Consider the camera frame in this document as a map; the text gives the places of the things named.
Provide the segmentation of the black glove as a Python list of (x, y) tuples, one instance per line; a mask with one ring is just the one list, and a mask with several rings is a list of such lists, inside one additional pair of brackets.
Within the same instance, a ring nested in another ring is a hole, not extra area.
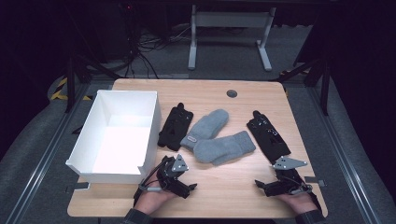
[(193, 113), (186, 110), (182, 103), (174, 106), (159, 132), (159, 147), (168, 147), (173, 151), (181, 148), (180, 142), (186, 136), (193, 118)]
[(273, 126), (271, 121), (261, 112), (255, 110), (247, 127), (269, 162), (275, 164), (282, 156), (290, 154), (290, 149)]

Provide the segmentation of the person's right hand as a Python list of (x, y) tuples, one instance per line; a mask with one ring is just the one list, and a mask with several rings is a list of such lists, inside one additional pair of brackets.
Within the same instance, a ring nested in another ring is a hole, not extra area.
[(281, 194), (277, 195), (276, 198), (287, 204), (297, 215), (318, 210), (308, 193)]

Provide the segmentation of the yellow black floor tape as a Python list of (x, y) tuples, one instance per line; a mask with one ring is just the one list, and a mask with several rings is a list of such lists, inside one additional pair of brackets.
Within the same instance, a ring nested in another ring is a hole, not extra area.
[(63, 77), (56, 87), (54, 93), (51, 95), (51, 100), (67, 100), (68, 96), (66, 94), (62, 94), (62, 90), (67, 84), (67, 78)]

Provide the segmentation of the grey knit mitten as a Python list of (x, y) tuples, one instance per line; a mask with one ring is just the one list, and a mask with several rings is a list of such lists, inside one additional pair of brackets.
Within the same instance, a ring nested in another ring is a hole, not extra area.
[(217, 109), (200, 118), (180, 141), (180, 145), (189, 151), (193, 151), (196, 144), (202, 140), (210, 140), (216, 137), (219, 131), (226, 125), (229, 113), (224, 109)]
[(221, 138), (202, 140), (197, 143), (193, 153), (203, 163), (221, 165), (240, 158), (256, 149), (247, 131)]

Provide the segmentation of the black metal stand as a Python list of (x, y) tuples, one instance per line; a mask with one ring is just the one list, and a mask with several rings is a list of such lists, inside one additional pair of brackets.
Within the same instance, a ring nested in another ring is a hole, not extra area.
[(75, 77), (81, 83), (89, 83), (92, 79), (92, 72), (89, 71), (88, 67), (93, 67), (95, 70), (98, 70), (100, 73), (113, 78), (114, 80), (119, 79), (120, 76), (111, 70), (105, 68), (99, 63), (95, 63), (94, 61), (86, 58), (82, 55), (73, 54), (67, 63), (66, 66), (66, 78), (67, 78), (67, 107), (65, 112), (69, 113), (74, 104), (76, 102), (76, 91), (75, 91)]
[(327, 116), (331, 74), (330, 66), (326, 58), (314, 59), (308, 63), (303, 63), (290, 71), (283, 71), (278, 78), (273, 79), (273, 82), (283, 83), (284, 81), (301, 74), (305, 70), (307, 70), (307, 75), (304, 79), (304, 85), (306, 87), (315, 87), (318, 84), (318, 81), (321, 80), (319, 105), (322, 113)]

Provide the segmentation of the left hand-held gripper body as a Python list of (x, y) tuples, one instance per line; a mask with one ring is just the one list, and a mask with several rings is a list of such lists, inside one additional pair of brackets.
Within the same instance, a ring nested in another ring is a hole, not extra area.
[(189, 167), (180, 154), (175, 158), (164, 156), (157, 171), (157, 179), (162, 190), (177, 194), (178, 190), (183, 189), (178, 178), (188, 170)]

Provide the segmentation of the aluminium floor rail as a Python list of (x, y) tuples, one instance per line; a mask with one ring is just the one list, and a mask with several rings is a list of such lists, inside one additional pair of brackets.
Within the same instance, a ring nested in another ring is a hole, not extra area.
[(60, 142), (64, 136), (64, 132), (71, 120), (73, 118), (77, 107), (82, 101), (83, 96), (87, 92), (89, 88), (88, 84), (81, 84), (76, 91), (76, 96), (73, 98), (74, 102), (71, 106), (67, 107), (63, 116), (57, 126), (57, 129), (54, 131), (49, 144), (46, 147), (43, 155), (40, 158), (37, 166), (31, 173), (27, 184), (24, 186), (23, 192), (21, 193), (20, 198), (16, 202), (13, 210), (7, 218), (7, 221), (4, 224), (20, 224), (21, 220), (26, 213), (31, 201), (35, 197), (37, 190), (39, 189), (42, 180), (44, 179), (53, 158), (55, 157), (59, 147)]
[(316, 111), (318, 112), (318, 116), (323, 123), (327, 134), (330, 137), (334, 157), (336, 158), (346, 179), (348, 188), (361, 212), (363, 220), (366, 224), (382, 224), (378, 214), (374, 210), (373, 205), (368, 198), (367, 192), (355, 167), (344, 151), (341, 141), (332, 125), (332, 121), (328, 116), (325, 116), (324, 112), (322, 111), (317, 91), (313, 88), (307, 88), (306, 90), (309, 98), (314, 104)]

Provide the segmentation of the grey metal table bracket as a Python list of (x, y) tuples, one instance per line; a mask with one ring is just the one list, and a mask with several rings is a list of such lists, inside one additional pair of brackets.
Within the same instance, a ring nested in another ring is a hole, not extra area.
[(305, 176), (304, 177), (305, 183), (315, 183), (318, 184), (320, 187), (326, 187), (327, 184), (323, 179), (318, 179), (315, 176)]
[(75, 190), (84, 190), (84, 189), (88, 189), (89, 187), (90, 187), (90, 184), (88, 182), (75, 183), (72, 185), (68, 185), (65, 189), (65, 192), (73, 193)]

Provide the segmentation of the person's left hand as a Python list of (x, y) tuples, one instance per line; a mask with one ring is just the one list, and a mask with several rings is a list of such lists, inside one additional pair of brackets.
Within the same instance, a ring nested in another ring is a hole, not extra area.
[(165, 203), (176, 197), (176, 194), (169, 191), (143, 191), (135, 204), (134, 209), (147, 215), (151, 215)]

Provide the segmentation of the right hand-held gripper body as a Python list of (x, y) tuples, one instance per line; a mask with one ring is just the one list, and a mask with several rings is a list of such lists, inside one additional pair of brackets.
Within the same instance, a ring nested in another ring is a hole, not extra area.
[(276, 178), (278, 179), (276, 182), (276, 195), (295, 195), (302, 192), (310, 193), (312, 191), (312, 186), (306, 184), (297, 172), (298, 167), (306, 165), (306, 161), (299, 161), (285, 156), (281, 156), (276, 160), (276, 163), (273, 165), (276, 171)]

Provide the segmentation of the white box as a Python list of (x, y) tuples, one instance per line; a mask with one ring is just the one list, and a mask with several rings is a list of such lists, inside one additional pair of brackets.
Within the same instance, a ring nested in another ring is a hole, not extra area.
[(99, 90), (65, 164), (89, 183), (137, 184), (155, 165), (161, 121), (157, 92)]

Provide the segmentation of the white metal stand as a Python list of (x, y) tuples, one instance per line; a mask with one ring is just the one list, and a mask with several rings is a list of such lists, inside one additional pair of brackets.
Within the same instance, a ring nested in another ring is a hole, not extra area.
[(194, 70), (197, 56), (197, 28), (198, 27), (223, 27), (223, 28), (262, 28), (263, 35), (256, 41), (265, 71), (271, 71), (266, 42), (275, 18), (276, 8), (271, 7), (267, 12), (209, 12), (199, 11), (196, 5), (191, 7), (191, 44), (188, 69)]

